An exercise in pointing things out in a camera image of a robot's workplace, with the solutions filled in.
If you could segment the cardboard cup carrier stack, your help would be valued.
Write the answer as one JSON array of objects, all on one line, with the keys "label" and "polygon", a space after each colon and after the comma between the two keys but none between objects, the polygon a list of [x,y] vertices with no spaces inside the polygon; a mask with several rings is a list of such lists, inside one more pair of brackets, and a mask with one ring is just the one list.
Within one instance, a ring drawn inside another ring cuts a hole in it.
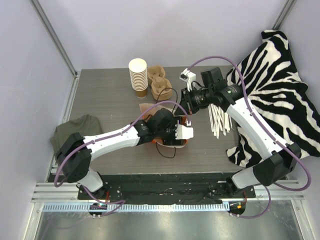
[{"label": "cardboard cup carrier stack", "polygon": [[171,82],[166,79],[165,69],[160,65],[147,68],[148,85],[156,101],[169,100],[173,94]]}]

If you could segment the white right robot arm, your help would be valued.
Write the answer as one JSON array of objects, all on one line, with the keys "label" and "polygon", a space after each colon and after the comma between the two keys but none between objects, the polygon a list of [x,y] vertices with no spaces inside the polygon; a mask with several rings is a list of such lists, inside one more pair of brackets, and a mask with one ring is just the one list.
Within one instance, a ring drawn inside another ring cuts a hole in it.
[{"label": "white right robot arm", "polygon": [[196,74],[187,68],[182,71],[179,78],[186,82],[186,88],[181,90],[175,114],[192,115],[210,104],[220,107],[244,130],[262,158],[260,163],[235,173],[225,186],[226,193],[236,198],[250,185],[270,186],[292,172],[301,148],[280,137],[255,110],[242,87],[228,85],[218,67],[202,72],[201,77],[204,86],[195,89]]}]

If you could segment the orange paper bag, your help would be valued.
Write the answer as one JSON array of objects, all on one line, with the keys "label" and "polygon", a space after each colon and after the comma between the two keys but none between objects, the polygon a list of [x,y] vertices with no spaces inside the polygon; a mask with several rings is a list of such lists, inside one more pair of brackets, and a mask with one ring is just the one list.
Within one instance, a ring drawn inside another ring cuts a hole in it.
[{"label": "orange paper bag", "polygon": [[[164,93],[165,90],[172,90],[175,93],[175,102],[177,103],[178,102],[178,97],[179,97],[178,92],[172,87],[166,87],[160,93],[161,94]],[[147,111],[145,113],[145,111],[147,109],[149,109],[150,107],[153,107],[154,105],[155,105],[154,103],[140,103],[139,104],[140,111],[143,114],[142,119],[148,121],[149,118],[151,118],[156,113],[156,111],[161,108],[161,105],[159,105],[159,106],[156,106],[152,110],[149,110],[149,111]],[[154,139],[151,143],[155,145],[155,149],[157,150],[157,152],[163,158],[174,159],[176,157],[177,149],[184,148],[186,146],[186,144],[188,143],[188,140],[187,139],[181,139],[180,140],[181,145],[164,145],[161,139]],[[161,153],[159,147],[173,149],[174,150],[173,155],[172,156],[168,156],[168,155],[165,155],[165,154]]]}]

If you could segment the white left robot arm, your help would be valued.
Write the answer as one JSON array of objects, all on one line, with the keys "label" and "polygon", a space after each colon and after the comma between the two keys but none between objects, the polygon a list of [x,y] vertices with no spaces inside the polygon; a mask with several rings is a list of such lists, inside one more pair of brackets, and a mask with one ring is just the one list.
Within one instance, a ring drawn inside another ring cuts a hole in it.
[{"label": "white left robot arm", "polygon": [[[106,195],[107,188],[99,173],[91,168],[93,160],[116,150],[155,140],[175,147],[193,136],[191,121],[181,115],[175,116],[166,108],[112,132],[92,136],[73,133],[56,153],[58,169],[54,185],[59,187],[64,182],[78,183],[89,190],[93,198],[100,200]],[[60,174],[64,176],[63,180],[58,180]]]}]

